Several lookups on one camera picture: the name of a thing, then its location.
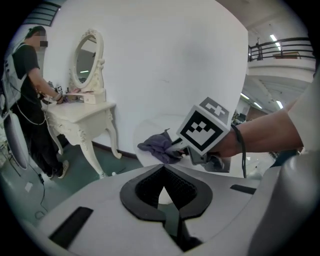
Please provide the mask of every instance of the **white wall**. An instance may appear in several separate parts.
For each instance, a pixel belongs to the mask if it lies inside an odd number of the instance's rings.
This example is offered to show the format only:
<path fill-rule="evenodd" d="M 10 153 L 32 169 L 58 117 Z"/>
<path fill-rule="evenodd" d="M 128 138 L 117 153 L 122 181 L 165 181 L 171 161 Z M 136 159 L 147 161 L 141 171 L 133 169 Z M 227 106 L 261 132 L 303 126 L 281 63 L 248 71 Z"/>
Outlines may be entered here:
<path fill-rule="evenodd" d="M 248 32 L 214 0 L 67 0 L 48 29 L 46 80 L 66 87 L 87 29 L 104 40 L 107 100 L 116 102 L 119 149 L 158 114 L 186 115 L 210 96 L 234 112 L 247 69 Z M 107 134 L 95 139 L 110 145 Z"/>
<path fill-rule="evenodd" d="M 240 98 L 235 109 L 238 112 L 238 114 L 247 115 L 249 108 L 250 108 L 250 105 L 247 102 L 245 102 L 243 99 Z"/>

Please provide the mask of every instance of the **human arm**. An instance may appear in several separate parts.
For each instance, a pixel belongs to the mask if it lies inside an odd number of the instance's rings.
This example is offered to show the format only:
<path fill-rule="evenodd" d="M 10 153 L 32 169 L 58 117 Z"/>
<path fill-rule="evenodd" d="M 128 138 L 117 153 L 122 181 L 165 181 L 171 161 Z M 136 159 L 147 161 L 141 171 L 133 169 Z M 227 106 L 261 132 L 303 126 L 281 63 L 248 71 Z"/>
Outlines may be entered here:
<path fill-rule="evenodd" d="M 62 103 L 63 97 L 52 89 L 49 84 L 43 79 L 40 74 L 38 58 L 35 49 L 30 45 L 23 46 L 23 65 L 25 73 L 28 75 L 32 82 L 34 89 L 37 92 L 49 95 L 58 103 Z"/>
<path fill-rule="evenodd" d="M 28 76 L 37 91 L 42 92 L 43 94 L 49 95 L 55 100 L 58 100 L 58 94 L 54 89 L 50 87 L 50 85 L 43 79 L 40 74 L 39 68 L 35 67 L 31 69 L 28 73 Z"/>
<path fill-rule="evenodd" d="M 271 152 L 303 147 L 302 140 L 291 121 L 288 111 L 295 101 L 285 108 L 237 125 L 247 152 Z M 233 129 L 210 152 L 221 157 L 232 157 L 242 152 Z"/>

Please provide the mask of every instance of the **black slot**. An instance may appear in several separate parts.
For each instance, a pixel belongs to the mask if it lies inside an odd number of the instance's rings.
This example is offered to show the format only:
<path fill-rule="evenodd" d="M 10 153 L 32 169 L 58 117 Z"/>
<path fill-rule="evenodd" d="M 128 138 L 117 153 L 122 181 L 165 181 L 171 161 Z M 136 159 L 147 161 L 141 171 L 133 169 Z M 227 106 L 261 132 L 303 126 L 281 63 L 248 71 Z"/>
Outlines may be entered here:
<path fill-rule="evenodd" d="M 240 191 L 240 192 L 250 194 L 250 195 L 253 195 L 257 190 L 256 188 L 253 188 L 253 187 L 241 186 L 241 185 L 236 185 L 236 184 L 232 185 L 230 187 L 230 189 Z"/>
<path fill-rule="evenodd" d="M 87 222 L 94 210 L 77 208 L 57 229 L 49 236 L 50 240 L 64 249 L 67 249 L 76 235 Z"/>

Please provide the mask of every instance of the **mirror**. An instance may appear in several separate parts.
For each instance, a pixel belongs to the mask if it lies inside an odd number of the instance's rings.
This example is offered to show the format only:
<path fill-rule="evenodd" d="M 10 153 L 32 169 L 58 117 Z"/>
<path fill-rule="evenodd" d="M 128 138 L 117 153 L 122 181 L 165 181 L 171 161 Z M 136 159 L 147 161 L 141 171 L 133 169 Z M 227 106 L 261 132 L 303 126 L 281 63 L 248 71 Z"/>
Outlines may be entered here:
<path fill-rule="evenodd" d="M 97 51 L 97 40 L 92 35 L 82 45 L 76 60 L 76 75 L 80 83 L 89 77 L 94 65 Z"/>

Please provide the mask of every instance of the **green floor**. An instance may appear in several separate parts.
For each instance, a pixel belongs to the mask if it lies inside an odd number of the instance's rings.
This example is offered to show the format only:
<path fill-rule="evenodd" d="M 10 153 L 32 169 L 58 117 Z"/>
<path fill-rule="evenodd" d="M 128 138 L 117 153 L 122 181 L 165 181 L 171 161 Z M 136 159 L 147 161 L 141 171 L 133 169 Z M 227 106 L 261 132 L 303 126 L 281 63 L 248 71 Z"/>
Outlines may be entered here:
<path fill-rule="evenodd" d="M 112 172 L 124 173 L 142 167 L 136 159 L 124 156 L 121 159 L 117 159 L 111 152 L 96 147 L 94 151 L 102 169 L 108 176 L 111 176 Z M 39 168 L 34 168 L 38 173 L 42 173 L 44 179 L 45 196 L 42 206 L 48 211 L 87 184 L 99 179 L 99 175 L 87 162 L 78 145 L 68 145 L 64 148 L 61 160 L 65 159 L 69 161 L 70 167 L 63 179 L 54 177 L 50 180 Z M 40 205 L 44 192 L 43 185 L 31 167 L 27 170 L 15 167 L 21 177 L 10 166 L 8 161 L 1 168 L 1 187 L 16 216 L 36 226 L 43 214 L 46 214 L 46 210 Z M 32 184 L 29 192 L 26 190 L 30 186 L 28 183 Z"/>

